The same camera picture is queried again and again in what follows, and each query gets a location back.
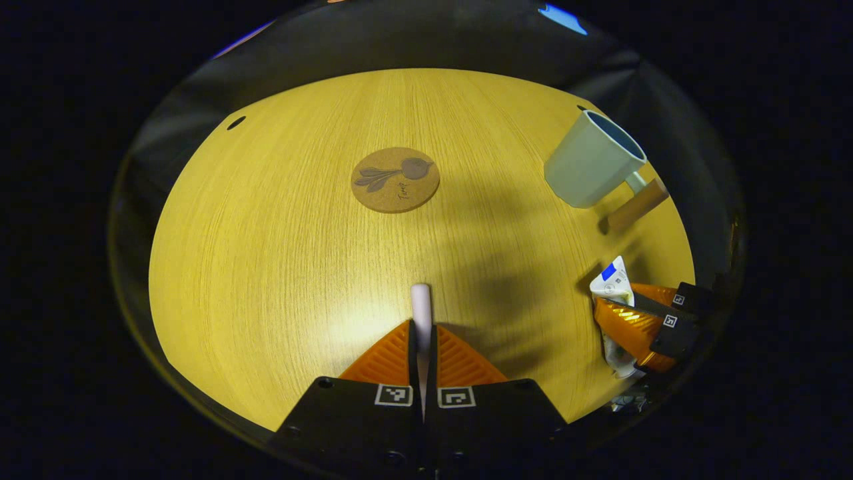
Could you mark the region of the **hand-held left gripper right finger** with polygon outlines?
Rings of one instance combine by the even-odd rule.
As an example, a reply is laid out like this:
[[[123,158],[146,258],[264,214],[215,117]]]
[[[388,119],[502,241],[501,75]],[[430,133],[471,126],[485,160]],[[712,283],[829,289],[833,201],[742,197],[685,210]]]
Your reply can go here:
[[[427,477],[543,477],[567,423],[532,379],[508,380],[446,328],[430,332]]]

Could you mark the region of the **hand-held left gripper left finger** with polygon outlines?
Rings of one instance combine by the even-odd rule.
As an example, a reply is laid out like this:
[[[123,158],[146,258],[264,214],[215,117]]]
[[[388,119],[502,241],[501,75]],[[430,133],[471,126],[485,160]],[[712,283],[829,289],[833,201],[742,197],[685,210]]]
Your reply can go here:
[[[344,373],[313,380],[269,440],[329,477],[416,477],[423,402],[417,326],[406,320]]]

